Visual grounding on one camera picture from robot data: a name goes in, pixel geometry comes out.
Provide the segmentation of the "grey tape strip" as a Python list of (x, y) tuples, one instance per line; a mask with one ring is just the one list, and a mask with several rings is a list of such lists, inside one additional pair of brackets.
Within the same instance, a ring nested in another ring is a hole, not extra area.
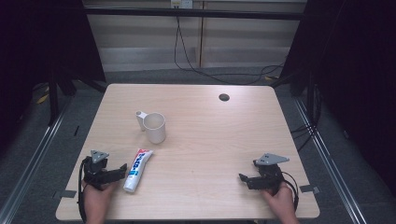
[(300, 186), (300, 190), (302, 193), (306, 193), (306, 192), (313, 192), (314, 194), (320, 193), (319, 187), (315, 187), (311, 185)]
[(61, 200), (62, 198), (74, 198), (77, 192), (75, 190), (57, 190), (53, 193), (52, 198)]

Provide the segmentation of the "white toothpaste tube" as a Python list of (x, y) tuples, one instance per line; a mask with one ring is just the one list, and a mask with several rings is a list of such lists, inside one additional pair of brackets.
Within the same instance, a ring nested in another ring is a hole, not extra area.
[(146, 163), (151, 157), (153, 151), (150, 149), (139, 148), (135, 154), (134, 162), (125, 180), (123, 189), (127, 192), (135, 192), (140, 178), (145, 169)]

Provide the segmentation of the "person's left hand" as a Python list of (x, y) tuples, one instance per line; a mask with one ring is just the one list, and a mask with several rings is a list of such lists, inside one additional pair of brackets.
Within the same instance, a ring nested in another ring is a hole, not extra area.
[(118, 182), (113, 182), (104, 185), (102, 189), (96, 189), (94, 186), (84, 183), (83, 196), (85, 210), (90, 212), (105, 212), (110, 205), (112, 194), (118, 185)]

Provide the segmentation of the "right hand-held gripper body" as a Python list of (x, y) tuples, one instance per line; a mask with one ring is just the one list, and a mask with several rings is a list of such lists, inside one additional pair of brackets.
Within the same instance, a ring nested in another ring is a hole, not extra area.
[(253, 164), (258, 168), (260, 178), (264, 180), (264, 189), (278, 190), (280, 183), (284, 180), (279, 164), (289, 161), (289, 158), (278, 156), (272, 153), (264, 153)]

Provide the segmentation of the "white wall outlet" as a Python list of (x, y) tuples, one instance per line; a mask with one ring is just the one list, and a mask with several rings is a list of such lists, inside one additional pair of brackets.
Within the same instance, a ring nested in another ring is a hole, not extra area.
[(170, 5), (174, 9), (193, 9), (192, 0), (170, 0)]

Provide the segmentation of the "black stand legs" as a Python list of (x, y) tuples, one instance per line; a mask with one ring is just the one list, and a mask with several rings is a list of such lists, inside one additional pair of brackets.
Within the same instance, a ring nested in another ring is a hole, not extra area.
[(74, 96), (77, 92), (74, 80), (79, 80), (89, 87), (104, 93), (106, 87), (96, 83), (87, 77), (84, 77), (73, 71), (66, 71), (63, 75), (57, 74), (54, 71), (49, 73), (49, 126), (55, 123), (55, 120), (60, 117), (60, 109), (58, 103), (58, 89), (66, 96)]

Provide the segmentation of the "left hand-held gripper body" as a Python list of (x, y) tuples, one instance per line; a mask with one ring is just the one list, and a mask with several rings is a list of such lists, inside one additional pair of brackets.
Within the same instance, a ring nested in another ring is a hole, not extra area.
[(108, 153), (91, 150), (91, 155), (83, 160), (83, 180), (96, 189), (101, 190), (104, 185), (104, 173), (106, 172)]

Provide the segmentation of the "metal floor rail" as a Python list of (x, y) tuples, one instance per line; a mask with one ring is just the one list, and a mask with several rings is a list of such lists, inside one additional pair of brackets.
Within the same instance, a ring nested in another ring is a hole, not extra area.
[(42, 139), (40, 140), (39, 145), (36, 147), (32, 159), (29, 160), (29, 163), (23, 170), (23, 173), (18, 179), (16, 186), (11, 191), (10, 195), (7, 197), (4, 206), (0, 210), (0, 224), (11, 224), (13, 218), (15, 217), (15, 214), (17, 213), (21, 205), (24, 196), (26, 195), (27, 190), (29, 189), (35, 177), (38, 167), (44, 160), (50, 148), (51, 142), (64, 120), (64, 114), (68, 110), (72, 101), (72, 98), (68, 98), (65, 101), (64, 106), (59, 112), (59, 115), (46, 129)]
[(315, 128), (309, 120), (304, 102), (299, 98), (295, 98), (294, 102), (304, 122), (304, 126), (310, 134), (310, 139), (313, 141), (317, 152), (321, 157), (321, 160), (324, 163), (324, 166), (326, 167), (329, 176), (353, 224), (368, 224), (358, 202), (356, 201), (355, 197), (347, 186), (345, 179), (342, 177), (336, 163), (332, 158), (332, 154), (330, 153), (325, 142), (323, 141), (318, 129)]

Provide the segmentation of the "person's right hand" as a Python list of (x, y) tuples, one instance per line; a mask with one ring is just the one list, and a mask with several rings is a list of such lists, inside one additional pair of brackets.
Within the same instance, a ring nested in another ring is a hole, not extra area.
[(261, 195), (277, 217), (292, 217), (295, 215), (291, 189), (285, 182), (279, 185), (279, 190), (272, 195), (268, 190), (261, 191)]

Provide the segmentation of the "black horizontal frame bar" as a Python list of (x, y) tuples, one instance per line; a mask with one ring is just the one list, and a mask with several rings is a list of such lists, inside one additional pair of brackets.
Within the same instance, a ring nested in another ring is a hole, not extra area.
[(87, 14), (122, 15), (122, 16), (162, 16), (162, 17), (198, 17), (224, 19), (257, 19), (301, 21), (306, 18), (303, 13), (234, 11), (207, 9), (172, 9), (172, 8), (130, 8), (130, 7), (85, 7)]

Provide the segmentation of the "black curtain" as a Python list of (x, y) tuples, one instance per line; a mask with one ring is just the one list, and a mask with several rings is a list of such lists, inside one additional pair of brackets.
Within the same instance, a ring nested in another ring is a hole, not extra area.
[(281, 77), (313, 79), (396, 197), (396, 0), (306, 0)]
[(106, 80), (82, 0), (0, 0), (0, 152), (17, 133), (33, 88)]

